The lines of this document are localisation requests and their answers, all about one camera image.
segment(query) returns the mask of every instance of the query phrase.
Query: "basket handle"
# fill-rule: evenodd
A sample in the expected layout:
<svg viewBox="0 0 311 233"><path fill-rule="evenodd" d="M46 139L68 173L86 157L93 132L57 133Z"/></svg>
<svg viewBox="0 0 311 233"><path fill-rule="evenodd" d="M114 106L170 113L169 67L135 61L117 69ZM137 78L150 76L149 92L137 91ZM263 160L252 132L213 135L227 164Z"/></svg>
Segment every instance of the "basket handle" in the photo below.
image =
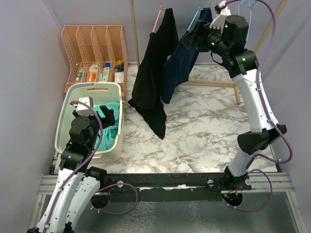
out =
<svg viewBox="0 0 311 233"><path fill-rule="evenodd" d="M101 87L101 88L89 88L88 91L109 91L109 88Z"/></svg>

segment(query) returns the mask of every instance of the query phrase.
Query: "blue hanger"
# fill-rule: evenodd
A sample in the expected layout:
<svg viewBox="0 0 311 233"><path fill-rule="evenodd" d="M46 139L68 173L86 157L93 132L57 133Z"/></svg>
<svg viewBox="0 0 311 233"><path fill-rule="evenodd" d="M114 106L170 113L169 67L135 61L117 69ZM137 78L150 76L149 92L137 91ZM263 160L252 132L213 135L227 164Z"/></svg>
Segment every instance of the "blue hanger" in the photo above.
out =
<svg viewBox="0 0 311 233"><path fill-rule="evenodd" d="M193 19L192 19L192 21L191 21L191 23L190 23L188 29L187 29L187 31L190 30L190 28L191 28L191 26L192 26L192 24L193 24L193 22L194 22L194 19L195 19L196 16L198 15L199 11L202 11L202 10L203 10L203 9L201 9L201 0L199 0L199 7L198 7L198 10L196 11L196 13L195 13L195 15L194 15L194 17L193 17Z"/></svg>
<svg viewBox="0 0 311 233"><path fill-rule="evenodd" d="M239 1L239 5L238 5L238 15L240 15L240 3L241 5L244 4L248 4L250 11L249 11L249 27L248 27L248 32L247 32L247 37L246 37L246 41L248 40L248 35L249 35L249 30L251 29L251 25L252 25L252 10L255 6L255 4L257 3L257 1L254 1L253 3L251 3L250 1Z"/></svg>

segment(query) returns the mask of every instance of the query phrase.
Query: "pink hanger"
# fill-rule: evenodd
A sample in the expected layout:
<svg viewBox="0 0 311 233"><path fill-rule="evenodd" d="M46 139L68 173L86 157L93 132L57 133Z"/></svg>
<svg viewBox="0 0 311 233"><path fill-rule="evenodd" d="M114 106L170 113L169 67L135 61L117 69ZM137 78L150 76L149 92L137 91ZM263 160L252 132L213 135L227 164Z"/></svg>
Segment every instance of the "pink hanger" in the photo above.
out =
<svg viewBox="0 0 311 233"><path fill-rule="evenodd" d="M155 32L156 24L157 24L157 22L159 20L161 10L167 10L167 8L162 8L162 0L160 0L160 10L159 10L159 14L157 14L157 17L156 17L154 29L152 30L153 33Z"/></svg>

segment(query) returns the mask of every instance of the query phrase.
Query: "white wall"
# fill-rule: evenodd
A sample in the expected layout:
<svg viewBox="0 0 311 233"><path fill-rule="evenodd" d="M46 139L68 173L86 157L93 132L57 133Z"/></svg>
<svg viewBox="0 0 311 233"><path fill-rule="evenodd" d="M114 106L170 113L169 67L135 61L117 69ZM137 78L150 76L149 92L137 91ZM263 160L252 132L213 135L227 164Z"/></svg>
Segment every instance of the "white wall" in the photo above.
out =
<svg viewBox="0 0 311 233"><path fill-rule="evenodd" d="M129 0L48 0L55 15L62 26L77 24L122 24L128 50L129 61L135 62L134 37L131 22ZM214 14L214 7L221 0L202 0L203 7L210 7ZM280 0L267 0L276 9ZM159 11L159 0L134 0L137 24L139 56L142 61L149 41L156 16ZM179 38L186 32L195 12L199 0L163 0L163 7L173 8ZM238 13L238 4L230 4L232 14ZM240 14L249 20L249 7L241 6ZM253 22L247 48L253 50L266 28L271 16L261 3L257 3L253 10ZM209 53L201 53L197 62L212 62Z"/></svg>
<svg viewBox="0 0 311 233"><path fill-rule="evenodd" d="M25 233L52 163L69 69L42 0L2 1L0 32L0 232Z"/></svg>
<svg viewBox="0 0 311 233"><path fill-rule="evenodd" d="M292 176L308 232L311 232L310 7L309 0L289 1L277 25L271 57L264 66L270 69L264 81L265 91L279 122L287 125L285 135L294 151L292 161L281 167ZM281 139L273 148L278 158L288 158L288 149Z"/></svg>

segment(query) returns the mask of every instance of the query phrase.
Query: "teal cloth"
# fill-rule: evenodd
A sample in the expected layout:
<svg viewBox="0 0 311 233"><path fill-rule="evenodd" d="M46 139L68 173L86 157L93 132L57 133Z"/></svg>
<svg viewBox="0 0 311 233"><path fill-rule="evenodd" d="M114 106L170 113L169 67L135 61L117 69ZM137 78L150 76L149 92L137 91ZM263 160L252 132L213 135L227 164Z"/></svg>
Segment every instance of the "teal cloth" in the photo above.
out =
<svg viewBox="0 0 311 233"><path fill-rule="evenodd" d="M104 129L104 137L103 140L98 147L98 151L108 150L113 147L115 144L116 137L118 135L119 129L119 117L120 117L120 103L119 102L109 102L105 104L108 109L113 109L113 115L116 120L116 124L109 126L108 128ZM100 109L100 105L94 106L94 110L98 111L101 117L105 117L104 113ZM95 146L97 146L99 142L99 137L96 140Z"/></svg>

